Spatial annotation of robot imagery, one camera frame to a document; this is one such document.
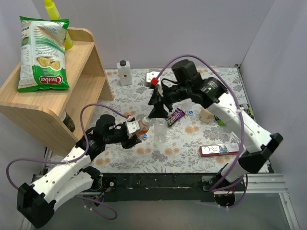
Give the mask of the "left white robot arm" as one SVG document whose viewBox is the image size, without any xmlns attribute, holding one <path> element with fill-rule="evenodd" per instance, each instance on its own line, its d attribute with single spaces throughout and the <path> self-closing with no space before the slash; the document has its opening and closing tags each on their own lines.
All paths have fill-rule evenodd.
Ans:
<svg viewBox="0 0 307 230">
<path fill-rule="evenodd" d="M 90 162 L 107 144 L 120 143 L 129 149 L 140 143 L 140 125 L 133 117 L 116 125 L 111 115 L 102 115 L 96 125 L 71 149 L 70 153 L 47 174 L 18 188 L 17 210 L 36 228 L 46 225 L 55 211 L 82 191 L 98 191 L 102 186 L 100 171 Z"/>
</svg>

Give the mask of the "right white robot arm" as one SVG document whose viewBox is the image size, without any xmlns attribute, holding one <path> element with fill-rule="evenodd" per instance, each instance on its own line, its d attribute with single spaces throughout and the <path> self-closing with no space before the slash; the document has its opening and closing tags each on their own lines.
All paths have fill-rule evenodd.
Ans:
<svg viewBox="0 0 307 230">
<path fill-rule="evenodd" d="M 163 83 L 160 74 L 146 75 L 146 86 L 153 89 L 148 103 L 153 106 L 149 117 L 168 118 L 173 104 L 190 99 L 220 118 L 240 138 L 235 160 L 218 172 L 212 189 L 219 187 L 226 191 L 245 174 L 258 173 L 283 141 L 282 135 L 265 130 L 243 111 L 219 75 L 204 79 L 194 62 L 187 59 L 175 63 L 172 71 L 176 81 L 171 87 Z"/>
</svg>

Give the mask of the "orange soda bottle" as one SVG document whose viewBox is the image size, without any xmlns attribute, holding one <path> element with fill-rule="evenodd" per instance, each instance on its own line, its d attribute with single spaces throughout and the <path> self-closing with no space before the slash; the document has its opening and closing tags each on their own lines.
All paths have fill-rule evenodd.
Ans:
<svg viewBox="0 0 307 230">
<path fill-rule="evenodd" d="M 145 116 L 144 118 L 140 119 L 138 123 L 140 126 L 140 131 L 138 132 L 138 135 L 142 136 L 148 132 L 151 125 L 151 120 L 149 117 Z"/>
</svg>

